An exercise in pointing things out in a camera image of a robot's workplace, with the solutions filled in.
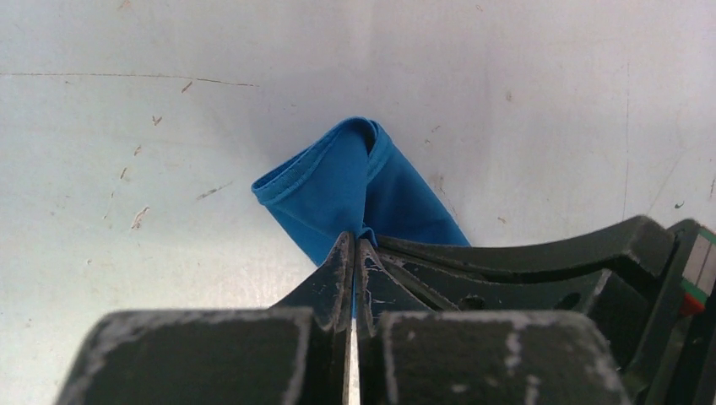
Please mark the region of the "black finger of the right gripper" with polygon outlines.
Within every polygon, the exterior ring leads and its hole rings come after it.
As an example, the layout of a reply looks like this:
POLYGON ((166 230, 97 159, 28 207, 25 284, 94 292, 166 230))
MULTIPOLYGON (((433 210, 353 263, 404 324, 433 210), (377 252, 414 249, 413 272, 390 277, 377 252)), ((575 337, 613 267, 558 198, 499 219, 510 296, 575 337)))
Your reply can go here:
POLYGON ((466 278, 418 259, 393 254, 381 254, 379 259, 411 294, 435 311, 583 313, 609 341, 621 367, 631 361, 648 318, 648 301, 607 269, 546 283, 494 283, 466 278))

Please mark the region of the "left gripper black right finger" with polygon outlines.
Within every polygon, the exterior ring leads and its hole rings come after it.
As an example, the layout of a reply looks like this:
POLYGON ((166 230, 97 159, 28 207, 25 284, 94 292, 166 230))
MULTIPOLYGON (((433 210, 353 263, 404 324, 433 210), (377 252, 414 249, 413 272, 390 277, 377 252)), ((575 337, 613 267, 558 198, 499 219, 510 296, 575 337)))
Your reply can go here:
POLYGON ((364 404, 627 404, 608 343, 565 310, 433 311, 355 245, 364 404))

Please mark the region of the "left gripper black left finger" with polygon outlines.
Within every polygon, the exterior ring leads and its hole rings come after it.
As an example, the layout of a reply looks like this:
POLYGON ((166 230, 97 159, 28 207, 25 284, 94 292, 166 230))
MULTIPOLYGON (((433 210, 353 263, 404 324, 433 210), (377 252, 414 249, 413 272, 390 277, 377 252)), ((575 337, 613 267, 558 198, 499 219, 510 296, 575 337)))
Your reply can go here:
POLYGON ((345 404, 355 239, 267 309, 126 310, 82 342, 60 404, 345 404))

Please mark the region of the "blue cloth napkin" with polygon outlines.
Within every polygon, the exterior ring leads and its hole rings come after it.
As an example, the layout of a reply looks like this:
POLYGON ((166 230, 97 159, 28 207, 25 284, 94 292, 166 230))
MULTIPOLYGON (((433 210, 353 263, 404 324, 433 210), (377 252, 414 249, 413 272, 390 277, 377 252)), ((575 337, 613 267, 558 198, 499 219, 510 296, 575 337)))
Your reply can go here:
POLYGON ((320 265, 343 232, 468 246, 453 216, 376 121, 351 117, 252 183, 286 234, 320 265))

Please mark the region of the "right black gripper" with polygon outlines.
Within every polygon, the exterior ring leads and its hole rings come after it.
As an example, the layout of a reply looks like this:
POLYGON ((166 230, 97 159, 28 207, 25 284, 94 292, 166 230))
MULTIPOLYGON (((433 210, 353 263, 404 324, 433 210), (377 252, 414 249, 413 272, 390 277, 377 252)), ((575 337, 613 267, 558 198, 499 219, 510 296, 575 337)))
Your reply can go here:
POLYGON ((665 269, 643 336, 622 369, 622 383, 633 404, 713 404, 715 233, 693 219, 670 231, 674 234, 636 216, 586 235, 530 246, 435 245, 381 235, 378 247, 497 283, 556 282, 608 269, 629 282, 648 284, 665 269))

